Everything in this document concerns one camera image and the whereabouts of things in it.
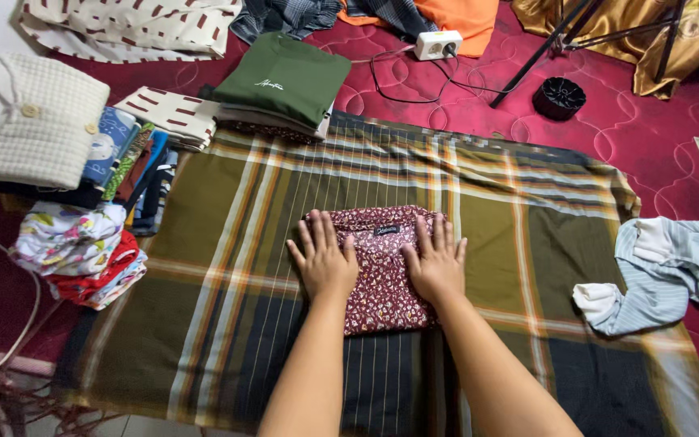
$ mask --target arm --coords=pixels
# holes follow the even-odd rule
[[[339,433],[344,313],[358,274],[354,238],[347,238],[342,253],[328,214],[314,210],[309,220],[314,240],[306,222],[298,223],[305,255],[292,240],[287,247],[311,307],[269,399],[258,431],[262,437]]]
[[[432,241],[417,218],[420,255],[402,248],[417,293],[436,309],[471,414],[487,435],[581,435],[544,387],[501,342],[465,297],[465,247],[438,214]]]

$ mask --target maroon floral shirt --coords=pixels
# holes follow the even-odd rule
[[[409,280],[401,245],[417,247],[414,225],[425,217],[428,233],[436,213],[419,206],[358,208],[331,212],[339,247],[355,235],[360,274],[347,299],[344,335],[428,327],[436,322],[432,307]]]

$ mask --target green t-shirt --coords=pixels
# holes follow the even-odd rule
[[[330,55],[287,35],[262,34],[212,98],[255,106],[317,128],[350,67],[345,57]]]

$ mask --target black plastic object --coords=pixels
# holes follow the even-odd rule
[[[548,78],[533,95],[536,112],[557,121],[573,117],[586,102],[584,91],[567,78]]]

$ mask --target plaid fabric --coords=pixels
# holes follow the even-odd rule
[[[258,35],[277,31],[303,40],[333,27],[341,9],[339,0],[245,0],[231,31],[249,45]]]
[[[346,0],[347,15],[376,16],[409,37],[413,42],[422,32],[436,32],[439,28],[422,16],[414,0]]]
[[[682,325],[597,337],[574,284],[612,282],[639,204],[584,154],[335,112],[325,144],[218,130],[180,165],[149,272],[59,363],[69,401],[254,432],[305,316],[284,242],[312,208],[417,204],[468,237],[476,310],[587,435],[699,435],[699,362]],[[441,331],[348,337],[342,427],[477,435]]]

